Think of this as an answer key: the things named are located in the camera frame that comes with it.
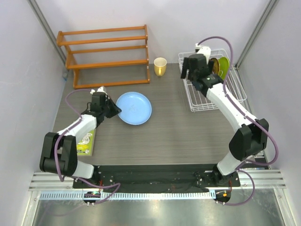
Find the light blue plate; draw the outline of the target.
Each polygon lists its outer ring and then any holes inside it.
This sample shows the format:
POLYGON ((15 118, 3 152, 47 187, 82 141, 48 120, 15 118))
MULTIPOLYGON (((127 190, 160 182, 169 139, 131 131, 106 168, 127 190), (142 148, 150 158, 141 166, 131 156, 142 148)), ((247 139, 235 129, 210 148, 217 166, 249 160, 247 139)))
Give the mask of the light blue plate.
POLYGON ((139 92, 126 92, 116 102, 121 109, 119 118, 129 125, 141 125, 152 115, 152 105, 149 99, 139 92))

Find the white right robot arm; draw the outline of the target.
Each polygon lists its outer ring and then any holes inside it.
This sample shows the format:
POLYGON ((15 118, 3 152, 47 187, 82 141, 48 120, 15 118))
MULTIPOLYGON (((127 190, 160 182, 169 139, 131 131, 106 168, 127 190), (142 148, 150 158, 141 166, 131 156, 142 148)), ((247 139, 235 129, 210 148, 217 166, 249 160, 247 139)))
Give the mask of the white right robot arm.
POLYGON ((213 62, 203 54, 184 57, 181 78, 190 80, 197 91, 213 102, 235 132, 229 152, 213 167, 210 175, 215 185, 226 186, 244 161, 266 148, 269 124, 250 114, 229 92, 224 80, 212 73, 212 67, 213 62))

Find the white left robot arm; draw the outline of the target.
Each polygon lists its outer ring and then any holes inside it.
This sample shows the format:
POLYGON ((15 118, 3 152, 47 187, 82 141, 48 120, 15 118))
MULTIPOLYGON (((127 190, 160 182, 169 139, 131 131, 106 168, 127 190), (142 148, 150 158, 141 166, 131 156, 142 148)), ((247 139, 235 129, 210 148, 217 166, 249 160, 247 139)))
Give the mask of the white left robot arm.
POLYGON ((95 166, 78 160, 77 144, 90 131, 95 130, 105 118, 112 118, 121 112, 111 97, 100 87, 90 91, 92 99, 79 118, 65 129, 44 137, 40 158, 40 170, 63 177, 83 178, 88 187, 99 185, 100 176, 95 166))

